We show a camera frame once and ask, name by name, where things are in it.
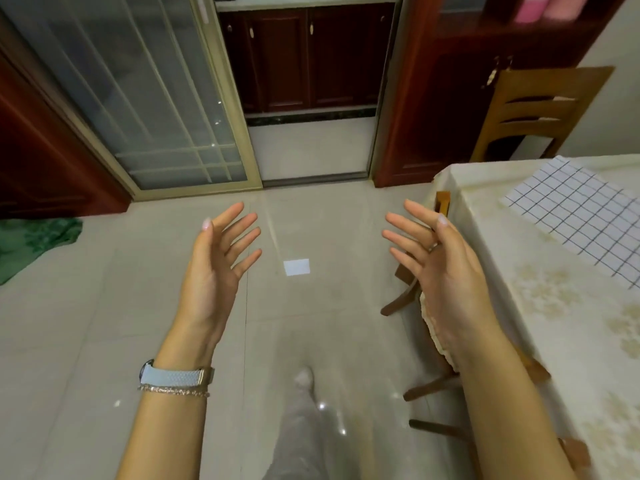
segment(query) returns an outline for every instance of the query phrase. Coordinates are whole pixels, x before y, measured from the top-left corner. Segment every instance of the hand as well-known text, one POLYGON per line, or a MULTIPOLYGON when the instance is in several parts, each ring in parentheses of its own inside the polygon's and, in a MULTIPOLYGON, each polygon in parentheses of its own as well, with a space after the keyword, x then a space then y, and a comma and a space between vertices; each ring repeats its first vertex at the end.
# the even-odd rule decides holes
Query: hand
POLYGON ((412 258, 400 250, 390 249, 394 258, 420 282, 438 339, 454 356, 459 356, 487 332, 501 333, 486 279, 473 249, 442 214, 410 200, 404 201, 404 208, 435 232, 389 212, 387 221, 414 239, 389 230, 382 231, 382 236, 413 255, 412 258), (438 241, 440 245, 428 253, 438 241))
POLYGON ((262 250, 255 250, 234 266, 260 235, 257 227, 236 240, 258 218, 251 213, 231 224, 243 209, 243 203, 236 203, 215 219, 205 219, 182 282, 174 326, 201 330, 213 346, 222 338, 240 278, 262 254, 262 250))

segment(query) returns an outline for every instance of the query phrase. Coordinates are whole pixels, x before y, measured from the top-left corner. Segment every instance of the chair leg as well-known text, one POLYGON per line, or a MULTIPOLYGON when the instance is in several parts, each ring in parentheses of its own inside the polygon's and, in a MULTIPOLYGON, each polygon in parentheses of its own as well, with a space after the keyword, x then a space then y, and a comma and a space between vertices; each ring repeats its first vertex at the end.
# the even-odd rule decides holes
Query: chair leg
POLYGON ((549 143, 549 146, 545 148, 545 151, 542 153, 540 158, 553 158, 553 157, 555 157, 556 153, 558 153, 558 150, 563 145, 565 139, 566 138, 554 138, 551 141, 551 143, 549 143))
POLYGON ((395 277, 398 278, 400 281, 408 284, 409 286, 411 286, 413 284, 413 280, 415 279, 413 277, 413 273, 411 271, 409 271, 402 264, 398 265, 398 268, 396 269, 395 277))
POLYGON ((458 438, 459 440, 463 441, 471 441, 469 435, 462 428, 449 426, 448 424, 434 423, 431 421, 421 421, 419 419, 410 419, 409 427, 413 429, 419 429, 421 431, 436 433, 437 435, 451 436, 452 438, 458 438))
POLYGON ((388 305, 384 306, 380 313, 386 317, 396 313, 398 310, 402 310, 405 306, 415 301, 415 297, 420 289, 420 283, 418 280, 414 280, 413 284, 402 293, 402 295, 398 296, 395 300, 393 300, 388 305))
POLYGON ((425 384, 424 386, 414 387, 404 393, 403 398, 408 403, 414 401, 420 397, 424 397, 434 392, 444 389, 453 389, 462 386, 460 382, 460 375, 455 374, 453 376, 444 376, 440 379, 436 379, 433 382, 425 384))

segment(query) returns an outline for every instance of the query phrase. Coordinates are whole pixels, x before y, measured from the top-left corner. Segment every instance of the cabinet door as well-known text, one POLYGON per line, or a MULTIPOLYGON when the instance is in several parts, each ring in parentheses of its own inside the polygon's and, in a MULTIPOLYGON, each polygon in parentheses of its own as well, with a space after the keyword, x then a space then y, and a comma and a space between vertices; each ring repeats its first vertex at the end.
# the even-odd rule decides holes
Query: cabinet door
POLYGON ((369 11, 369 37, 365 43, 365 62, 362 65, 361 104, 375 104, 378 102, 382 72, 385 68, 387 46, 391 22, 394 16, 395 3, 380 3, 373 5, 369 11))
POLYGON ((311 105, 359 104, 372 5, 310 9, 311 105))
POLYGON ((220 13, 231 71, 244 112, 262 112, 255 65, 252 61, 249 27, 243 12, 220 13))
POLYGON ((245 12, 263 111, 309 107, 307 11, 245 12))
POLYGON ((124 212, 131 197, 0 57, 0 219, 124 212))

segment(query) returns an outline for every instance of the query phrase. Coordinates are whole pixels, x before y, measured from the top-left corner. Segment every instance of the sliding glass door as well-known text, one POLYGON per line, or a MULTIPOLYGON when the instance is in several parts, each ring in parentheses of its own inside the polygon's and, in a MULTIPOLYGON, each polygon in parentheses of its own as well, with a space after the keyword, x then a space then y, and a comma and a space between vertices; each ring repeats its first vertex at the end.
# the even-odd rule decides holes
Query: sliding glass door
POLYGON ((138 199, 261 186, 212 1, 194 1, 0 0, 138 199))

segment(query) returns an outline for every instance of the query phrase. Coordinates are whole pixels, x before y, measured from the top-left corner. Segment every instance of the forearm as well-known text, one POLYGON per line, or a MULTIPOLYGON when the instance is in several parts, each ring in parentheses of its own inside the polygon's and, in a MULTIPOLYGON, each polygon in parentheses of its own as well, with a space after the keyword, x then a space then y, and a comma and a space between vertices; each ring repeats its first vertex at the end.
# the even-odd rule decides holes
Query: forearm
MULTIPOLYGON (((206 336, 174 325, 154 366, 172 371, 211 366, 215 345, 206 336)), ((143 392, 117 479, 197 479, 206 409, 205 397, 143 392)))
POLYGON ((480 464, 488 480, 575 480, 540 395, 500 331, 459 361, 480 464))

